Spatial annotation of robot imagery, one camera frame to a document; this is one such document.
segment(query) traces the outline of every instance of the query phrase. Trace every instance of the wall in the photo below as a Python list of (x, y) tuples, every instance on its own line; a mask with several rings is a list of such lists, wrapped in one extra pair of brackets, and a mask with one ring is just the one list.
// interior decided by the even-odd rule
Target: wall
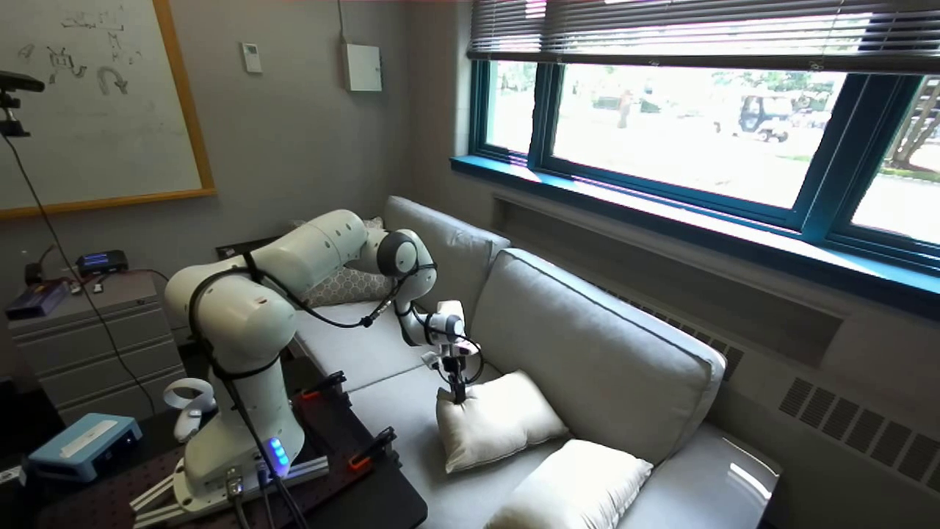
[[(217, 198), (54, 218), (67, 252), (120, 248), (133, 265), (171, 274), (295, 218), (377, 211), (405, 176), (405, 17), (396, 0), (346, 0), (344, 11), (350, 42), (381, 48), (384, 95), (344, 91), (334, 4), (173, 0)], [(239, 42), (261, 48), (265, 76), (243, 74)], [(0, 301), (17, 295), (23, 265), (48, 243), (42, 220), (0, 226)], [(8, 373), (30, 386), (0, 329), (0, 377)]]
[[(738, 280), (762, 295), (835, 314), (839, 326), (817, 364), (794, 361), (775, 349), (741, 349), (744, 358), (710, 421), (781, 465), (779, 527), (935, 527), (940, 520), (938, 484), (932, 490), (925, 479), (900, 477), (901, 459), (882, 465), (872, 452), (850, 449), (842, 442), (809, 427), (804, 417), (785, 414), (781, 401), (798, 377), (809, 386), (820, 386), (822, 396), (831, 390), (836, 401), (878, 412), (883, 423), (901, 423), (938, 437), (940, 326), (829, 290), (820, 283), (697, 251), (681, 239), (644, 235), (628, 226), (615, 239), (600, 239), (585, 230), (591, 214), (563, 211), (563, 205), (553, 202), (527, 205), (513, 192), (450, 171), (447, 158), (462, 149), (462, 111), (466, 107), (466, 63), (462, 60), (463, 44), (458, 44), (466, 33), (463, 11), (466, 4), (411, 4), (408, 8), (411, 79), (424, 79), (411, 91), (411, 158), (418, 171), (408, 173), (408, 192), (430, 205), (496, 226), (516, 243), (577, 274), (609, 274), (610, 283), (628, 283), (632, 263), (626, 257), (648, 252), (671, 263), (671, 270), (688, 267), (693, 274), (707, 267), (707, 274)], [(644, 296), (657, 296), (676, 283), (673, 277), (651, 277), (632, 287), (644, 290)], [(932, 452), (925, 471), (932, 473), (938, 465), (938, 452)]]

